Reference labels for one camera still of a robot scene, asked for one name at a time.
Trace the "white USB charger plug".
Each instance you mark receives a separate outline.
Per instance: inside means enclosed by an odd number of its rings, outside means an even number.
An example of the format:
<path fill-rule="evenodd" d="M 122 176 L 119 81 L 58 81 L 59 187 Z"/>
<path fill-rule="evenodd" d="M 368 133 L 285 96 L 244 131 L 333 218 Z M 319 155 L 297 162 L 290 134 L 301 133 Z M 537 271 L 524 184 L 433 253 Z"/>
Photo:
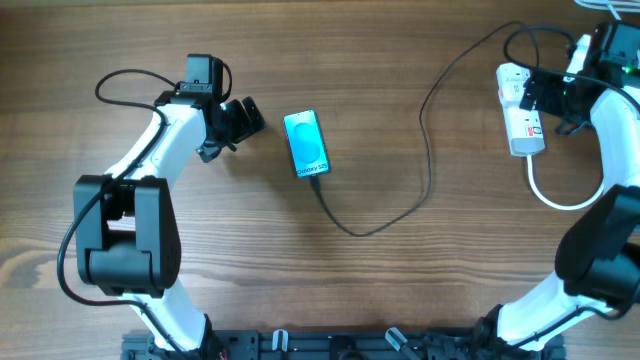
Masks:
<path fill-rule="evenodd" d="M 504 81 L 499 85 L 499 99 L 504 107 L 519 107 L 524 94 L 523 81 Z"/>

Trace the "blue screen Galaxy smartphone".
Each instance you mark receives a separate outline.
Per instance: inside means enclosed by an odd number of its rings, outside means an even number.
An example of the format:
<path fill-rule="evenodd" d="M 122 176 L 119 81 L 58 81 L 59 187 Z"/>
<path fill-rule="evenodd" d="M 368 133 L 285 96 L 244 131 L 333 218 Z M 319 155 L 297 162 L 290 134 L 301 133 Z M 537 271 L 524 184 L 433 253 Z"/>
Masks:
<path fill-rule="evenodd" d="M 330 162 L 316 113 L 306 110 L 285 115 L 283 125 L 296 176 L 328 173 Z"/>

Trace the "white power strip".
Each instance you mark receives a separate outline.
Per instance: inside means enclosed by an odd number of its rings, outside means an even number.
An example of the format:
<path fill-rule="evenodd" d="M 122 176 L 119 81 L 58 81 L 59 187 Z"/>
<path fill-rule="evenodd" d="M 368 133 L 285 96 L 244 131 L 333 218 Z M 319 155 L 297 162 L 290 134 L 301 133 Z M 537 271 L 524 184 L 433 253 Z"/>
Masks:
<path fill-rule="evenodd" d="M 504 81 L 523 81 L 530 78 L 530 71 L 513 63 L 504 63 L 496 70 L 499 85 Z M 505 120 L 508 146 L 512 156 L 526 157 L 535 155 L 545 149 L 544 136 L 537 111 L 524 110 L 519 107 L 504 107 L 502 110 Z"/>

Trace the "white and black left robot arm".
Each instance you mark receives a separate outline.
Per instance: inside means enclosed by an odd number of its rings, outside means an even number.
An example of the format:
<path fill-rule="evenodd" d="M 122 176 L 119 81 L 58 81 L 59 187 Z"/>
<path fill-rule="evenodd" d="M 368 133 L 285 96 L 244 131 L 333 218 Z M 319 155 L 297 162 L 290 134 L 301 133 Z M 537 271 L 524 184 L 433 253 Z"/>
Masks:
<path fill-rule="evenodd" d="M 190 54 L 184 80 L 149 105 L 152 120 L 130 151 L 73 190 L 74 220 L 57 258 L 72 300 L 130 306 L 148 327 L 123 338 L 124 359 L 225 359 L 226 345 L 178 279 L 181 241 L 171 189 L 192 154 L 208 163 L 266 126 L 252 98 L 230 97 L 222 60 Z"/>

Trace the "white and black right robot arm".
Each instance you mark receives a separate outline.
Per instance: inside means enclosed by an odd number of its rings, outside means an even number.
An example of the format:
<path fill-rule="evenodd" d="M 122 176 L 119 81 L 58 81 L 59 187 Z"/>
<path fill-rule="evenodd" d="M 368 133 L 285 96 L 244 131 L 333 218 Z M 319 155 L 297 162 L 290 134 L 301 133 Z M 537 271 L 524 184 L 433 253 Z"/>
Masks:
<path fill-rule="evenodd" d="M 539 115 L 597 135 L 602 180 L 580 204 L 583 216 L 563 236 L 554 270 L 524 297 L 499 306 L 493 347 L 499 354 L 540 351 L 576 323 L 623 317 L 639 301 L 639 28 L 620 20 L 568 40 L 565 71 L 509 57 L 497 72 L 499 99 L 515 156 L 544 147 Z"/>

